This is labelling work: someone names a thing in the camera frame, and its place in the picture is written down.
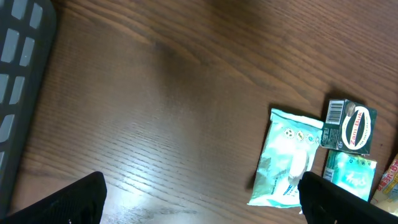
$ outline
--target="wooden table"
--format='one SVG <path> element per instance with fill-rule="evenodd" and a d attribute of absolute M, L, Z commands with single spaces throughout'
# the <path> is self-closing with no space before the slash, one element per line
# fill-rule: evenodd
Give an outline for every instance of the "wooden table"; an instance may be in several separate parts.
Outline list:
<path fill-rule="evenodd" d="M 379 112 L 373 189 L 397 152 L 397 1 L 53 3 L 12 211 L 98 170 L 103 223 L 305 223 L 246 203 L 271 108 L 324 119 L 330 97 Z"/>

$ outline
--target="black object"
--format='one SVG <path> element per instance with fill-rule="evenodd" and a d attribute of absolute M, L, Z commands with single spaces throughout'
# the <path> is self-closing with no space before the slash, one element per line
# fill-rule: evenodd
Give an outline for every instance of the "black object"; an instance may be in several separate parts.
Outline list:
<path fill-rule="evenodd" d="M 1 220 L 0 224 L 99 224 L 105 198 L 104 175 L 94 172 Z"/>
<path fill-rule="evenodd" d="M 49 0 L 0 0 L 0 218 L 9 209 L 55 28 Z"/>
<path fill-rule="evenodd" d="M 308 224 L 390 224 L 398 217 L 365 202 L 324 178 L 306 172 L 298 183 Z"/>

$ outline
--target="barcode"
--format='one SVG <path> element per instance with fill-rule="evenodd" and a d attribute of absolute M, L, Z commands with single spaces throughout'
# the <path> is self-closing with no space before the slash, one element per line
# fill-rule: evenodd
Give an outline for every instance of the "barcode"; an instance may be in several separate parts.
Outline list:
<path fill-rule="evenodd" d="M 323 178 L 326 180 L 329 180 L 331 182 L 331 180 L 333 180 L 333 174 L 335 173 L 334 170 L 325 167 L 325 171 L 323 173 Z"/>
<path fill-rule="evenodd" d="M 343 113 L 344 100 L 333 100 L 329 102 L 326 124 L 340 125 L 341 114 Z"/>

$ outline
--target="brown wooden surface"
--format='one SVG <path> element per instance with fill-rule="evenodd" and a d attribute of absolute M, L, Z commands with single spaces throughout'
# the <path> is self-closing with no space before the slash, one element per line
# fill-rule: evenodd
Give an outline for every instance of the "brown wooden surface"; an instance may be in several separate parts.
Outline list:
<path fill-rule="evenodd" d="M 53 3 L 12 211 L 99 170 L 103 223 L 305 223 L 246 203 L 271 107 L 321 119 L 328 97 L 379 112 L 373 189 L 397 152 L 397 1 Z"/>

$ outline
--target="plastic wrapper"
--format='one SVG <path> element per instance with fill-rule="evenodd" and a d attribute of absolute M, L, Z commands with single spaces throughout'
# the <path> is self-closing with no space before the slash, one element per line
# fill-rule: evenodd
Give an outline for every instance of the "plastic wrapper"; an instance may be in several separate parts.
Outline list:
<path fill-rule="evenodd" d="M 383 174 L 371 203 L 398 216 L 398 155 Z"/>
<path fill-rule="evenodd" d="M 368 201 L 376 164 L 359 155 L 329 150 L 323 178 Z"/>
<path fill-rule="evenodd" d="M 297 185 L 312 167 L 322 126 L 322 121 L 271 110 L 271 126 L 248 205 L 300 206 Z"/>

